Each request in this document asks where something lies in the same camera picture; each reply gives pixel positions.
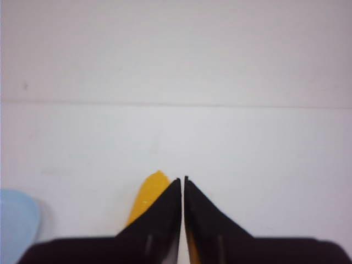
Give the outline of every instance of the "light blue object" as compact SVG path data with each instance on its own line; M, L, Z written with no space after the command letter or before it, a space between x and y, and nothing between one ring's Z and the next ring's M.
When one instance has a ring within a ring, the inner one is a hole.
M23 192L1 189L1 264L15 264L35 241L40 222L37 203Z

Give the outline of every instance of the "white table surface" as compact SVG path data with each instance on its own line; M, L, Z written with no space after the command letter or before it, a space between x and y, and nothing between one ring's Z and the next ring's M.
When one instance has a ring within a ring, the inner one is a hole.
M1 187L38 201L39 241L119 232L161 169L253 235L352 256L351 1L1 8Z

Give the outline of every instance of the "black plastic part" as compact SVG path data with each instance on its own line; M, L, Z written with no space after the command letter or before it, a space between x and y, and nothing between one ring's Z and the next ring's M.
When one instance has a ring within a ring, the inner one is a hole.
M337 244L310 238L255 238L224 215L185 178L186 230L202 264L352 263Z
M28 249L19 264L157 264L166 257L169 263L176 263L181 204L181 185L177 179L144 214L116 237L57 239L37 244Z

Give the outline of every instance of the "white wall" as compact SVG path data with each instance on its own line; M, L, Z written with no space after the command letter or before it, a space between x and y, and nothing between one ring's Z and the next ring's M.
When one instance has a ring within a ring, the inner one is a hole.
M39 201L39 240L116 233L162 169L253 235L352 255L351 1L7 0L1 15L1 183Z

